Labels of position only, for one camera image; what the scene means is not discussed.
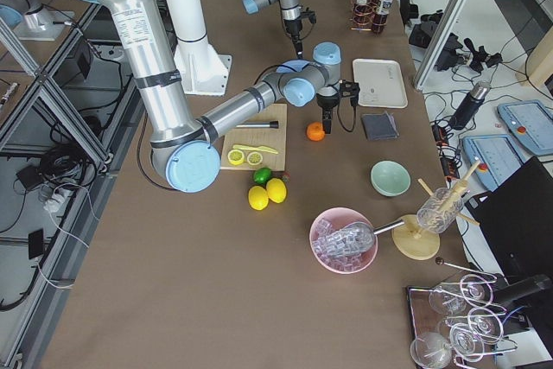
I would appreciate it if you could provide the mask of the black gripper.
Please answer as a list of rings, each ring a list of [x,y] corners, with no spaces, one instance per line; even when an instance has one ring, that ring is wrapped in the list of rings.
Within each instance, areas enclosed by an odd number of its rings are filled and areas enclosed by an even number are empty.
[[[301,38],[301,32],[302,32],[302,19],[284,19],[283,20],[284,28],[286,33],[289,35],[291,39],[294,39],[294,48],[296,51],[296,56],[298,58],[303,57],[303,45]]]
[[[340,102],[340,95],[337,92],[330,95],[323,95],[318,93],[316,95],[317,105],[321,108],[322,117],[321,123],[325,134],[332,132],[332,119],[334,114],[334,107],[337,107]]]

